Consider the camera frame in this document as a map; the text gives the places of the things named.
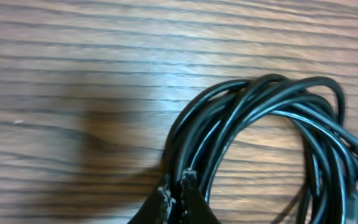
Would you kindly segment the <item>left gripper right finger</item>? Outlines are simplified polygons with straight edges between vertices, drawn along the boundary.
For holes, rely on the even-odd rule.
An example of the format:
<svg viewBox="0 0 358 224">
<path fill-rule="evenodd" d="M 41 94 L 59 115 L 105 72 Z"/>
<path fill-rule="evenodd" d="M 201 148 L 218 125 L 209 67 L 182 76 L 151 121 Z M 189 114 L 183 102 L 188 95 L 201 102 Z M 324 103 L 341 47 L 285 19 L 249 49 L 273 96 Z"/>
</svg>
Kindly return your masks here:
<svg viewBox="0 0 358 224">
<path fill-rule="evenodd" d="M 181 220 L 184 224 L 220 224 L 197 185 L 197 172 L 186 168 L 181 178 Z"/>
</svg>

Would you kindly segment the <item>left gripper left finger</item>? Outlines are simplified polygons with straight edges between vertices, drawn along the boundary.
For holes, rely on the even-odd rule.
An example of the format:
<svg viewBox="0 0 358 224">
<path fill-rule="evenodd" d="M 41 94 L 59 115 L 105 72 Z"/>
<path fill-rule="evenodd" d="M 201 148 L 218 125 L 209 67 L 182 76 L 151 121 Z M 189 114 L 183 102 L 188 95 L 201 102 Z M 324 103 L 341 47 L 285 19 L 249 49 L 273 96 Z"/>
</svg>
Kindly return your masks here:
<svg viewBox="0 0 358 224">
<path fill-rule="evenodd" d="M 169 224 L 175 208 L 169 175 L 162 175 L 152 193 L 128 224 Z"/>
</svg>

